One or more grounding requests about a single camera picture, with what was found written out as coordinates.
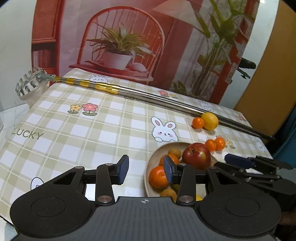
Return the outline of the checkered bunny tablecloth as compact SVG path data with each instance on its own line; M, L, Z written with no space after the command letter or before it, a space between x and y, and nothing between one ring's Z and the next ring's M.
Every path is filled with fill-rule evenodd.
M94 169L130 158L120 196L144 196L144 170L160 146L179 141L205 142L221 137L226 147L214 153L223 161L270 154L258 137L224 126L214 131L192 128L192 117L142 101L64 83L53 84L31 107L3 111L1 135L1 217L31 188L74 166Z

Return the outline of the yellow citrus fruit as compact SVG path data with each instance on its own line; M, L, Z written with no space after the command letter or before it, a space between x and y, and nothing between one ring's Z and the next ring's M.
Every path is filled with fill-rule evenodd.
M203 197L201 197L200 195L196 195L196 200L201 201L201 200L203 200Z

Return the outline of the brown longan fruit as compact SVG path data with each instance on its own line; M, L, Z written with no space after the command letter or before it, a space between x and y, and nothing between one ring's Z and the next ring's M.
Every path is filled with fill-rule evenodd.
M180 149L177 148L169 149L168 154L175 155L178 159L180 159L180 157L182 156L182 152L180 151Z

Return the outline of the telescopic metal pole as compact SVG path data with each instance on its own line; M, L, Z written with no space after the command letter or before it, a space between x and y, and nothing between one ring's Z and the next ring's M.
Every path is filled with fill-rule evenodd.
M192 105L181 103L176 100L172 100L163 96L158 96L152 93L146 93L144 91L116 85L104 82L94 82L91 80L82 80L76 78L60 77L54 74L47 74L45 70L41 68L35 68L33 71L29 71L16 83L15 91L19 97L23 97L35 90L46 82L61 82L68 85L74 85L78 87L93 89L102 91L108 94L120 95L125 98L141 100L151 104L156 104L165 108L171 108L182 113L190 115L201 116L206 111L194 107Z

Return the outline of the small tangerine by lemon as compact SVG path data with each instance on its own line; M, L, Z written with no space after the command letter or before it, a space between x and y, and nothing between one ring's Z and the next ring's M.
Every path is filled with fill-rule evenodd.
M204 126L204 120L202 118L196 117L192 120L192 127L195 129L201 129Z

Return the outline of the wooden headboard panel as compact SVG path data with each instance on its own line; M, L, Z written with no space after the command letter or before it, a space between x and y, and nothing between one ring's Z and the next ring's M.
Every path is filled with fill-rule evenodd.
M279 2L263 57L235 110L252 127L272 136L295 105L295 12Z

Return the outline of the yellow lemon by pole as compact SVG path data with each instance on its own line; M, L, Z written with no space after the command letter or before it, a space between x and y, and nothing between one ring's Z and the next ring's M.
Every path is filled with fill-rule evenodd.
M215 114L206 112L201 115L201 119L204 121L203 128L208 131L213 131L219 125L219 120Z

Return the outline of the black office chair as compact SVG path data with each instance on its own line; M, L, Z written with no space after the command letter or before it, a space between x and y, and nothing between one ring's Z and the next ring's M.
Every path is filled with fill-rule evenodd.
M244 79L250 79L251 77L245 71L243 71L243 69L256 69L256 63L245 58L241 58L240 63L236 69L241 74L241 77Z

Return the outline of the printed room backdrop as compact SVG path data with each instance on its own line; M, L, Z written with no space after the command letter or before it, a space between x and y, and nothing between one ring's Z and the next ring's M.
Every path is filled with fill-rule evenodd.
M249 41L259 1L36 3L32 66L79 68L219 103Z

